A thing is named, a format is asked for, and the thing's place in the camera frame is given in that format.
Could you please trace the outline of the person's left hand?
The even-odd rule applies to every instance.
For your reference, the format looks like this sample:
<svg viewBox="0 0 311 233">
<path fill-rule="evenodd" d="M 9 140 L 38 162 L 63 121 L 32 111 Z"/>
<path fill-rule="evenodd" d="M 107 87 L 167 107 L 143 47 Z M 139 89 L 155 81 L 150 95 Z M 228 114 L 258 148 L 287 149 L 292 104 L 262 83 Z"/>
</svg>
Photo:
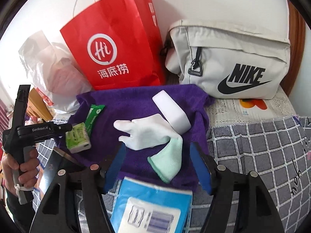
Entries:
<svg viewBox="0 0 311 233">
<path fill-rule="evenodd" d="M 4 154 L 1 162 L 3 175 L 5 180 L 5 187 L 7 191 L 17 196 L 13 180 L 13 170 L 21 171 L 19 175 L 19 182 L 25 188 L 33 188 L 37 182 L 36 176 L 38 175 L 38 151 L 35 147 L 29 152 L 29 160 L 21 165 L 10 155 Z"/>
</svg>

